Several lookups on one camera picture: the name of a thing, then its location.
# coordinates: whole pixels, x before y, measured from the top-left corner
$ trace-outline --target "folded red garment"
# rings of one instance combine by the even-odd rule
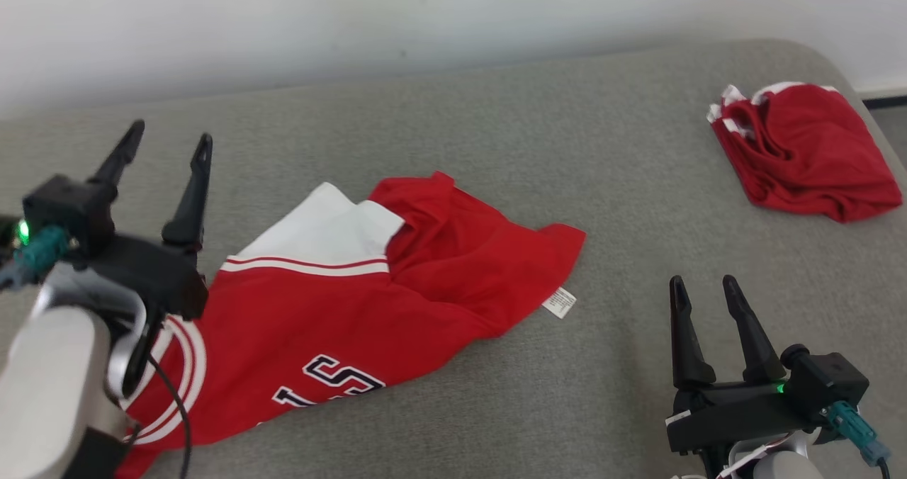
[[[781,82],[746,99],[728,86],[709,121],[754,205],[838,222],[901,205],[864,121],[834,88]]]
[[[168,318],[152,354],[178,385],[192,443],[211,444],[418,378],[501,336],[567,280],[584,239],[517,226],[441,173],[386,179],[360,204],[325,183],[228,257],[204,317]],[[127,412],[144,427],[120,479],[184,446],[150,368]]]

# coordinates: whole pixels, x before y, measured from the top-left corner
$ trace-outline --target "black baseboard strip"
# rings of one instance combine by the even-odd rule
[[[876,108],[907,106],[907,95],[900,97],[865,99],[864,101],[862,101],[862,103],[871,111],[875,111]]]

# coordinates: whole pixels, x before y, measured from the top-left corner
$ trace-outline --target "clothing tag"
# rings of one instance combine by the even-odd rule
[[[567,315],[567,311],[573,307],[573,304],[576,304],[576,296],[571,295],[564,288],[558,288],[554,295],[551,295],[550,298],[541,303],[541,307],[550,310],[556,317],[563,320],[565,315]]]

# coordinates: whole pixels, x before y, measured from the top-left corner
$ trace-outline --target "gray floor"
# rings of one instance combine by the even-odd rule
[[[871,114],[901,162],[907,165],[907,106],[879,108]]]

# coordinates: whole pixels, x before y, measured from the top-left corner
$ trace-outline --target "gray table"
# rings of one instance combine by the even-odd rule
[[[215,140],[206,249],[213,275],[321,181],[365,198],[385,176],[435,169],[521,224],[589,233],[566,320],[539,310],[417,381],[293,412],[198,448],[196,478],[638,477],[696,473],[668,450],[667,282],[682,274],[706,358],[743,369],[720,280],[738,277],[780,353],[839,351],[872,380],[862,410],[907,466],[907,210],[843,226],[755,208],[706,123],[728,83],[799,79],[856,105],[836,68],[759,40],[450,75],[95,108],[0,123],[0,208],[54,172],[85,176],[130,120],[148,130],[114,217],[154,236],[175,208],[202,131]],[[33,292],[4,295],[0,344]],[[855,448],[813,451],[829,478],[875,478]],[[149,477],[176,475],[179,453]]]

